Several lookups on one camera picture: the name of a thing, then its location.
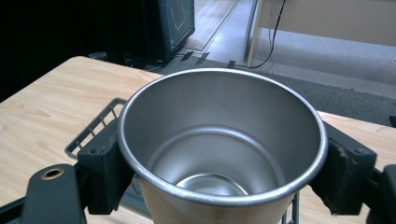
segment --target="brass insert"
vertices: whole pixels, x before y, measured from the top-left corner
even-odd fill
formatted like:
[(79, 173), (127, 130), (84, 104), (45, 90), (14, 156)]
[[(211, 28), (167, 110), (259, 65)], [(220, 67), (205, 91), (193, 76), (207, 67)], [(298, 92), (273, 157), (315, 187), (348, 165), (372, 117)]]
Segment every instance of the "brass insert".
[(43, 180), (51, 180), (51, 179), (55, 179), (58, 176), (62, 175), (64, 173), (64, 169), (57, 167), (57, 168), (53, 168), (48, 170), (47, 172), (45, 172), (42, 176), (41, 179)]

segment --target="light wood surface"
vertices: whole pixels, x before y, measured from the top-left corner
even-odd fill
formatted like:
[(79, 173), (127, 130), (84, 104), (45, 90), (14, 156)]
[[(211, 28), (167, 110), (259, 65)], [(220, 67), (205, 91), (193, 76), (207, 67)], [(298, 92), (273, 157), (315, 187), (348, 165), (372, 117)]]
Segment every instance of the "light wood surface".
[[(115, 97), (128, 99), (151, 80), (152, 73), (72, 58), (0, 104), (0, 206), (24, 196), (30, 176), (58, 163), (74, 164), (64, 154), (67, 144)], [(378, 154), (377, 168), (396, 163), (396, 130), (320, 112), (331, 125)], [(332, 217), (306, 187), (301, 191), (301, 223), (364, 223), (358, 217)], [(121, 207), (110, 216), (91, 216), (89, 223), (152, 221)]]

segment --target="black cable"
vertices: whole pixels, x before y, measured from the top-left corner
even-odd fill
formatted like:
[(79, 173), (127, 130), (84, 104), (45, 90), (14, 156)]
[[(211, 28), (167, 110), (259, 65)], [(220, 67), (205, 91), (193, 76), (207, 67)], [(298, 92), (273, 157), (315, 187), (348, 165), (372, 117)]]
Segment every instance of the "black cable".
[(272, 55), (272, 53), (273, 53), (273, 51), (274, 51), (274, 45), (275, 45), (275, 37), (276, 37), (277, 26), (279, 25), (280, 18), (281, 18), (281, 16), (282, 16), (283, 7), (285, 6), (285, 3), (286, 3), (286, 0), (283, 0), (282, 8), (280, 9), (279, 15), (278, 15), (278, 17), (277, 17), (276, 26), (275, 26), (275, 29), (274, 29), (274, 35), (273, 35), (272, 44), (271, 44), (271, 50), (270, 50), (270, 53), (268, 54), (268, 57), (265, 59), (265, 61), (264, 61), (263, 63), (261, 63), (261, 64), (259, 64), (259, 65), (257, 65), (257, 66), (251, 66), (251, 67), (245, 66), (246, 68), (250, 68), (250, 69), (259, 68), (259, 67), (263, 66), (263, 65), (271, 58), (271, 55)]

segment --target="pot rim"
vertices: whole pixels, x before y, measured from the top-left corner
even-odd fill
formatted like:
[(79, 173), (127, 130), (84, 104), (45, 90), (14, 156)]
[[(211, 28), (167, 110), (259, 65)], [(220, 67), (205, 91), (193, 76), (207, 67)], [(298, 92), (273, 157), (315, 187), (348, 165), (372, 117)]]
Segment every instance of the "pot rim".
[[(237, 75), (255, 77), (263, 81), (276, 84), (278, 87), (288, 91), (289, 93), (297, 97), (298, 100), (300, 100), (314, 116), (320, 134), (320, 145), (318, 147), (317, 156), (315, 157), (311, 165), (308, 167), (308, 169), (305, 170), (305, 172), (303, 172), (297, 178), (290, 181), (288, 184), (277, 189), (265, 191), (264, 193), (251, 194), (247, 196), (219, 196), (219, 195), (198, 193), (177, 187), (176, 185), (173, 185), (171, 183), (162, 180), (161, 178), (150, 172), (148, 169), (146, 169), (142, 164), (140, 164), (140, 162), (134, 157), (132, 151), (127, 147), (125, 135), (123, 132), (125, 128), (124, 120), (126, 114), (128, 113), (129, 108), (132, 106), (135, 99), (139, 97), (139, 95), (143, 91), (168, 78), (183, 76), (189, 73), (204, 73), (204, 72), (225, 72), (225, 73), (233, 73)], [(151, 81), (144, 87), (142, 87), (127, 101), (127, 103), (125, 104), (124, 108), (120, 113), (119, 124), (118, 124), (118, 141), (119, 141), (121, 153), (124, 159), (131, 166), (131, 168), (139, 175), (139, 177), (142, 177), (144, 180), (148, 181), (151, 185), (155, 186), (157, 189), (190, 202), (210, 204), (213, 206), (223, 206), (223, 207), (224, 206), (226, 207), (254, 206), (254, 205), (276, 201), (284, 197), (287, 197), (291, 194), (294, 194), (299, 189), (307, 185), (318, 174), (318, 172), (320, 171), (321, 167), (323, 166), (326, 160), (327, 151), (328, 151), (328, 137), (323, 121), (320, 115), (318, 114), (318, 112), (315, 110), (315, 108), (311, 104), (309, 104), (305, 100), (305, 98), (303, 98), (299, 93), (268, 77), (262, 77), (245, 71), (225, 69), (225, 68), (199, 68), (199, 69), (185, 70), (164, 77), (160, 77), (158, 79)]]

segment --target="metal pot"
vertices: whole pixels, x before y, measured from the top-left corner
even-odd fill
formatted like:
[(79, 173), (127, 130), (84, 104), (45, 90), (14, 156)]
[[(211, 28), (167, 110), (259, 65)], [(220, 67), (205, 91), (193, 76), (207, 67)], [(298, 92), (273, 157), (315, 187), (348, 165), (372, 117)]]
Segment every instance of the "metal pot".
[(277, 223), (327, 154), (302, 96), (229, 69), (154, 80), (129, 99), (118, 133), (156, 224)]

